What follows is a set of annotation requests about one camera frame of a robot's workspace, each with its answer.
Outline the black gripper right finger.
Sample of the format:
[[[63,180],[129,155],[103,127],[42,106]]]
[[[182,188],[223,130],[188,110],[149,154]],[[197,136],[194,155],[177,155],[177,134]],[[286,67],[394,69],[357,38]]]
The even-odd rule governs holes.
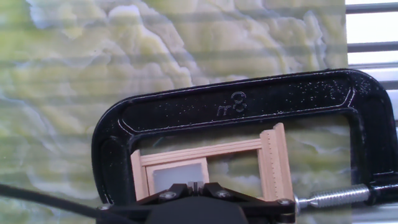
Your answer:
[[[195,195],[238,205],[249,223],[295,223],[295,202],[291,199],[262,200],[227,189],[217,182],[195,182]]]

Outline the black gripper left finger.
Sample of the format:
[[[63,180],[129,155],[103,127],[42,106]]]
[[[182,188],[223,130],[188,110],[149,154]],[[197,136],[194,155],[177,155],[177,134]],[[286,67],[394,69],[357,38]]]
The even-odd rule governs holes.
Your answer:
[[[173,184],[169,189],[145,197],[129,206],[102,205],[98,210],[109,212],[129,221],[144,223],[157,205],[196,195],[196,182]]]

